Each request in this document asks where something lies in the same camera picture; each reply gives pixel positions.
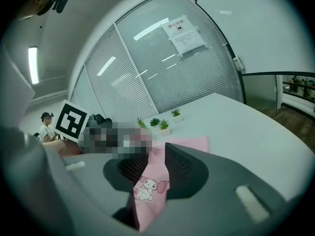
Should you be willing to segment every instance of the succulent plant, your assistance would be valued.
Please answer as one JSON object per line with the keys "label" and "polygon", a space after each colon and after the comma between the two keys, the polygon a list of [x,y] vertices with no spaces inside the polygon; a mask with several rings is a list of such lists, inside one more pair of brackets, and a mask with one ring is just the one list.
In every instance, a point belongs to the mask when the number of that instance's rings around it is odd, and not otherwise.
{"label": "succulent plant", "polygon": [[173,110],[171,111],[171,114],[173,115],[173,117],[176,117],[176,116],[180,116],[180,115],[181,115],[180,110],[179,110],[178,108],[173,109]]}
{"label": "succulent plant", "polygon": [[141,118],[138,118],[137,124],[139,125],[140,128],[146,128],[146,129],[148,128],[146,126],[146,124],[144,124],[144,122],[143,122],[143,120]]}
{"label": "succulent plant", "polygon": [[168,121],[166,121],[165,119],[163,119],[160,123],[159,123],[159,129],[160,130],[165,130],[168,128]]}
{"label": "succulent plant", "polygon": [[150,121],[150,126],[151,127],[155,127],[159,124],[159,119],[158,118],[153,118],[151,121]]}

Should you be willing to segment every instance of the ceiling light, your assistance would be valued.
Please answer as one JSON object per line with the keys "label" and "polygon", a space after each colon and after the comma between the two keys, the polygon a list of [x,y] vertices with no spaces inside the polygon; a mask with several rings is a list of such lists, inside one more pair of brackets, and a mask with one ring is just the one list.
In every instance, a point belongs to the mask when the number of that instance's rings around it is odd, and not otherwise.
{"label": "ceiling light", "polygon": [[173,54],[172,56],[169,56],[169,57],[166,58],[166,59],[163,59],[162,62],[163,62],[163,61],[166,61],[167,59],[169,59],[169,58],[171,58],[171,57],[174,57],[174,56],[175,56],[175,54]]}
{"label": "ceiling light", "polygon": [[98,72],[97,76],[101,76],[103,74],[103,72],[106,70],[106,68],[108,68],[108,66],[116,59],[116,57],[111,57],[106,63],[105,65],[102,67],[102,69],[100,69],[100,71]]}
{"label": "ceiling light", "polygon": [[[177,65],[177,63],[176,63],[176,64],[171,65],[171,66],[170,66],[170,67],[168,67],[167,69],[169,69],[169,68],[171,68],[172,66],[175,66],[175,65]],[[166,69],[166,70],[167,70],[167,69]]]}
{"label": "ceiling light", "polygon": [[[158,73],[157,73],[157,74],[155,74],[155,75],[158,75]],[[148,78],[148,80],[149,80],[149,79],[151,79],[151,78],[153,78],[155,75],[153,75],[153,76],[151,76],[150,78]]]}
{"label": "ceiling light", "polygon": [[137,75],[135,78],[139,77],[140,75],[144,74],[147,70],[143,71],[142,73],[140,73],[139,75]]}
{"label": "ceiling light", "polygon": [[140,32],[135,37],[133,37],[133,39],[137,41],[138,39],[140,39],[143,36],[147,35],[149,32],[151,32],[151,31],[155,30],[156,28],[158,28],[160,25],[163,25],[163,24],[165,24],[167,22],[168,22],[168,18],[164,18],[163,20],[158,21],[154,25],[151,25],[150,27],[144,29],[142,32]]}
{"label": "ceiling light", "polygon": [[140,75],[144,74],[147,70],[143,71],[142,73],[140,73]]}
{"label": "ceiling light", "polygon": [[32,84],[38,83],[38,74],[37,74],[37,47],[29,47],[29,66],[31,73],[31,82]]}
{"label": "ceiling light", "polygon": [[128,77],[130,74],[124,74],[123,76],[119,77],[115,82],[113,82],[111,85],[114,86],[116,84],[118,84],[119,82],[123,81],[126,77]]}

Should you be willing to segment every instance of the metal frame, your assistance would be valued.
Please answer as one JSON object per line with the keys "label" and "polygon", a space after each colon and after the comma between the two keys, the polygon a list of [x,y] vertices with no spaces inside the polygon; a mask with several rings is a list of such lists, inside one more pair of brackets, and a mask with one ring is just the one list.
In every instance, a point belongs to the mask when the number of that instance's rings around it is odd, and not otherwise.
{"label": "metal frame", "polygon": [[278,96],[278,80],[277,80],[277,76],[275,75],[275,82],[276,82],[276,109],[278,108],[278,104],[279,104],[279,96]]}
{"label": "metal frame", "polygon": [[283,98],[283,87],[282,87],[282,76],[281,75],[275,75],[276,77],[276,84],[277,84],[277,109],[281,108],[281,104],[282,104],[282,98]]}
{"label": "metal frame", "polygon": [[288,95],[292,95],[292,96],[295,96],[295,97],[298,97],[298,98],[303,99],[303,100],[307,100],[307,101],[309,101],[309,102],[315,104],[315,101],[310,100],[310,99],[308,99],[308,98],[305,98],[305,97],[303,97],[303,96],[296,95],[296,94],[290,93],[290,92],[283,92],[283,93],[288,94]]}
{"label": "metal frame", "polygon": [[126,50],[126,52],[127,52],[127,55],[128,55],[128,57],[129,57],[129,59],[130,59],[130,61],[131,61],[131,64],[132,64],[134,70],[136,71],[136,73],[137,73],[137,75],[138,75],[138,78],[140,79],[141,85],[142,85],[142,87],[144,88],[146,94],[148,95],[149,100],[150,100],[150,102],[151,102],[151,104],[152,104],[154,110],[156,111],[156,114],[158,115],[158,114],[159,114],[158,109],[157,109],[156,105],[154,104],[154,101],[152,100],[151,95],[149,94],[148,89],[147,89],[147,87],[145,86],[145,84],[144,84],[144,82],[143,82],[143,80],[142,80],[142,77],[140,76],[140,73],[139,73],[139,71],[138,71],[138,68],[137,68],[136,64],[134,63],[134,61],[133,61],[133,59],[132,59],[132,57],[131,57],[131,55],[130,55],[130,52],[129,52],[129,50],[128,50],[128,48],[127,48],[127,46],[126,46],[126,44],[125,44],[125,42],[124,42],[124,40],[123,40],[122,35],[120,34],[120,31],[118,30],[118,27],[117,27],[116,23],[114,23],[114,27],[115,27],[115,29],[116,29],[116,31],[117,31],[117,33],[118,33],[118,36],[119,36],[121,42],[123,43],[123,46],[124,46],[124,48],[125,48],[125,50]]}
{"label": "metal frame", "polygon": [[246,94],[245,94],[245,87],[244,87],[244,83],[243,83],[243,78],[242,78],[242,73],[237,71],[235,63],[233,61],[233,59],[236,57],[230,44],[228,43],[226,37],[224,36],[223,32],[220,30],[220,28],[218,27],[218,25],[214,22],[214,20],[209,16],[209,14],[204,11],[198,4],[197,4],[197,0],[188,0],[192,5],[196,6],[197,9],[199,9],[199,11],[210,21],[210,23],[213,25],[213,27],[217,30],[217,33],[219,34],[220,38],[222,39],[225,47],[227,48],[227,54],[230,58],[230,61],[232,63],[232,66],[234,67],[234,72],[236,73],[236,76],[239,79],[239,83],[240,83],[240,87],[241,87],[241,93],[242,93],[242,98],[243,98],[243,103],[247,105],[247,101],[246,101]]}
{"label": "metal frame", "polygon": [[87,73],[87,78],[88,78],[88,81],[89,81],[89,85],[90,85],[90,88],[91,88],[91,90],[92,90],[92,92],[93,92],[94,98],[95,98],[95,100],[96,100],[96,102],[97,102],[97,104],[98,104],[98,106],[99,106],[99,109],[102,111],[104,118],[106,118],[106,115],[105,115],[105,113],[103,112],[102,108],[100,107],[100,104],[99,104],[99,102],[98,102],[98,100],[97,100],[97,98],[96,98],[96,96],[95,96],[95,94],[94,94],[94,90],[93,90],[93,88],[92,88],[92,85],[91,85],[91,82],[90,82],[90,78],[89,78],[89,75],[88,75],[88,72],[87,72],[87,68],[85,67],[85,63],[84,63],[83,66],[84,66],[84,68],[82,69],[82,72],[83,72],[84,69],[85,69],[85,72]]}
{"label": "metal frame", "polygon": [[77,97],[77,101],[79,102],[79,106],[81,106],[79,98],[78,98],[77,93],[75,91],[75,88],[73,89],[73,92],[72,92],[72,95],[71,95],[71,99],[72,99],[73,96]]}
{"label": "metal frame", "polygon": [[251,76],[251,75],[296,75],[296,76],[306,76],[314,77],[315,73],[309,72],[290,72],[290,71],[279,71],[279,72],[259,72],[259,73],[244,73],[242,76]]}
{"label": "metal frame", "polygon": [[302,88],[307,88],[310,90],[315,90],[315,88],[310,87],[310,86],[306,86],[306,85],[301,85],[301,84],[297,84],[297,83],[291,83],[291,82],[286,82],[286,81],[282,81],[283,84],[287,84],[287,85],[294,85],[294,86],[298,86],[298,87],[302,87]]}

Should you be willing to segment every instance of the my melody character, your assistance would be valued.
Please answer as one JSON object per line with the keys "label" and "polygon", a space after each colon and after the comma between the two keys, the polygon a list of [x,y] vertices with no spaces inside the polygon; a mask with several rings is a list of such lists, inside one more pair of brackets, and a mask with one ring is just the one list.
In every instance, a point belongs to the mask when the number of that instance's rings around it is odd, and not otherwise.
{"label": "my melody character", "polygon": [[152,180],[147,177],[141,177],[140,181],[143,182],[143,186],[138,187],[136,185],[133,189],[134,194],[137,195],[137,198],[140,200],[152,200],[152,192],[157,190],[157,192],[161,194],[165,191],[166,185],[168,184],[168,182]]}

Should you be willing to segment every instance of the small potted plant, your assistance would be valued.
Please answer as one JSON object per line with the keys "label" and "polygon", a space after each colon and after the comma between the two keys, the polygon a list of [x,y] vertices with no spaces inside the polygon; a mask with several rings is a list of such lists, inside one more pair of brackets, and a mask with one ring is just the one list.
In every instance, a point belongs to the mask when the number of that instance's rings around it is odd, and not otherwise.
{"label": "small potted plant", "polygon": [[146,126],[146,124],[144,124],[143,120],[141,118],[138,118],[137,120],[137,124],[140,128],[145,128],[147,129],[148,127]]}
{"label": "small potted plant", "polygon": [[158,118],[153,118],[150,121],[150,126],[154,131],[159,131],[159,119]]}
{"label": "small potted plant", "polygon": [[160,131],[162,136],[169,136],[171,134],[171,129],[168,128],[168,121],[163,119],[159,123],[159,131]]}
{"label": "small potted plant", "polygon": [[173,109],[171,114],[173,115],[174,121],[181,122],[183,120],[180,110],[178,108]]}

